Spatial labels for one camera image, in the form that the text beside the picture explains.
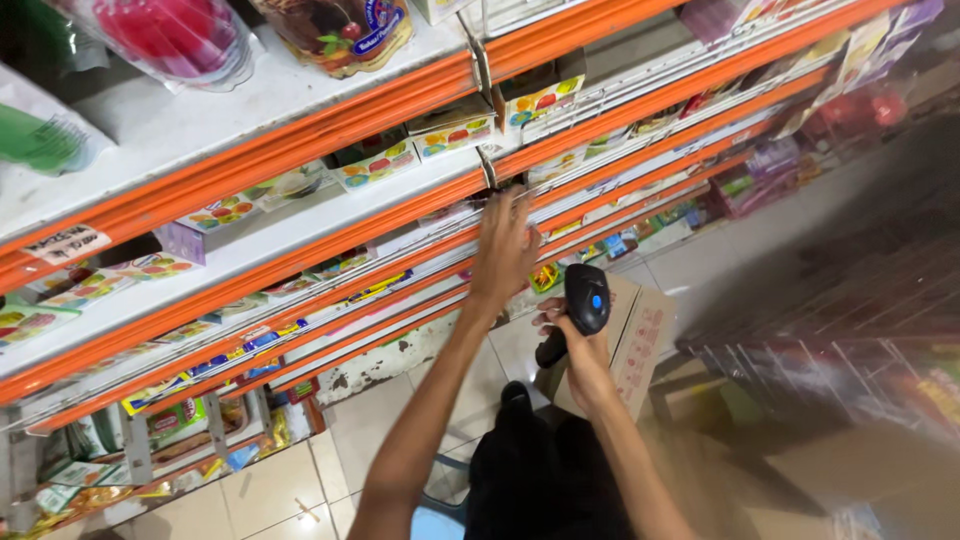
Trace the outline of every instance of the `black shoe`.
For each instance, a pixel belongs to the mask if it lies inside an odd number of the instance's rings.
[[[534,407],[530,403],[530,393],[527,387],[519,380],[511,380],[503,387],[500,392],[500,407],[519,406],[533,412]]]

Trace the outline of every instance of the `blue stool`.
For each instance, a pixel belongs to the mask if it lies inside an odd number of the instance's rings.
[[[445,455],[437,454],[434,461],[452,469],[469,472],[470,466]],[[467,499],[460,504],[444,503],[423,494],[420,506],[410,524],[411,540],[463,540],[467,533]]]

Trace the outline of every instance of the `person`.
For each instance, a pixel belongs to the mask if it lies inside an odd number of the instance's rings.
[[[494,196],[480,224],[480,247],[463,310],[373,460],[348,540],[407,540],[411,519],[440,447],[457,393],[483,339],[521,288],[540,250],[527,227],[530,198],[517,187]],[[533,414],[526,389],[501,393],[494,429],[470,463],[467,540],[633,538],[692,540],[660,481],[610,377],[607,331],[580,335],[563,299],[539,306],[534,324],[566,336],[570,389],[589,422],[555,431]]]

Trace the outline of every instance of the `pink plastic package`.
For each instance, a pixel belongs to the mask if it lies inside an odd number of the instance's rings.
[[[253,73],[256,37],[226,0],[47,0],[171,90],[230,91]]]

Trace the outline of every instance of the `white tile floor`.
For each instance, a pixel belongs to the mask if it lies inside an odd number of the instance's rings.
[[[691,327],[745,275],[760,264],[767,272],[796,267],[798,242],[866,189],[870,178],[824,178],[799,196],[729,223],[618,270],[635,282],[674,296],[679,304],[676,335]],[[766,264],[769,259],[777,264]],[[492,331],[458,396],[441,451],[468,461],[479,437],[492,427],[499,393],[508,380],[530,382],[533,353],[541,338],[530,325],[534,314]],[[325,412],[328,431],[203,487],[116,528],[128,540],[243,540],[347,537],[367,469],[394,420],[430,368],[423,363]],[[545,399],[535,395],[535,405]],[[462,501],[463,473],[437,465],[427,493]],[[302,507],[320,518],[316,523]],[[83,525],[53,538],[76,538]]]

